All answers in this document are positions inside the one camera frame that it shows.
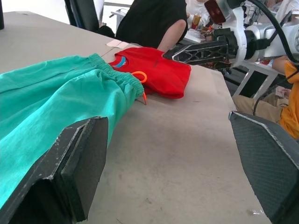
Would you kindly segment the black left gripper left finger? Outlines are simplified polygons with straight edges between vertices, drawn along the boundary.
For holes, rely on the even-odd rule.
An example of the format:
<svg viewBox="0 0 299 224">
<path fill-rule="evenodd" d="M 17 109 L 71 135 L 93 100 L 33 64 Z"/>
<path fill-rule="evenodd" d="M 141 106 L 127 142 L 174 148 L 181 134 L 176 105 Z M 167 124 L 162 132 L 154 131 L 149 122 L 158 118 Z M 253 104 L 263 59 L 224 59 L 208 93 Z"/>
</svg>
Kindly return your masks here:
<svg viewBox="0 0 299 224">
<path fill-rule="evenodd" d="M 0 210 L 3 224 L 75 224 L 88 217 L 106 163 L 108 119 L 66 127 Z"/>
</svg>

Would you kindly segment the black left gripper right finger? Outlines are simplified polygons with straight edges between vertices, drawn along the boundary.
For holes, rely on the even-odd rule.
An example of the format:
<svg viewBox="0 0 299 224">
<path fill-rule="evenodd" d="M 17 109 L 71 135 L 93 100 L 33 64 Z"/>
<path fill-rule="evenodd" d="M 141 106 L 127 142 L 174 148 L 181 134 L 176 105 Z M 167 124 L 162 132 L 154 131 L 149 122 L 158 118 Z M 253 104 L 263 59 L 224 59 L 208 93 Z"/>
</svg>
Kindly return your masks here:
<svg viewBox="0 0 299 224">
<path fill-rule="evenodd" d="M 280 125 L 231 111 L 245 175 L 273 224 L 299 222 L 299 143 Z"/>
</svg>

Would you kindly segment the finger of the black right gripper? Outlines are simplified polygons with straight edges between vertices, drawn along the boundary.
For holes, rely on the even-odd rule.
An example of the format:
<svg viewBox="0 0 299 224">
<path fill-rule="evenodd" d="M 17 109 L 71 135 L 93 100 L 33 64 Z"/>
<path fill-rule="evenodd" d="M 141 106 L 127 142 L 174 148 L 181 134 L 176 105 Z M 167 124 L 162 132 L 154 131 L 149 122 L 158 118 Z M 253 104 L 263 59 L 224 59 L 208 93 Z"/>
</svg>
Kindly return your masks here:
<svg viewBox="0 0 299 224">
<path fill-rule="evenodd" d="M 189 62 L 184 62 L 185 64 L 188 65 L 199 65 L 203 66 L 212 70 L 225 70 L 225 69 L 230 69 L 232 63 L 229 61 L 226 62 L 209 62 L 209 61 L 189 61 Z"/>
<path fill-rule="evenodd" d="M 214 63 L 223 62 L 228 57 L 226 41 L 203 42 L 178 45 L 163 54 L 163 58 L 180 63 Z"/>
</svg>

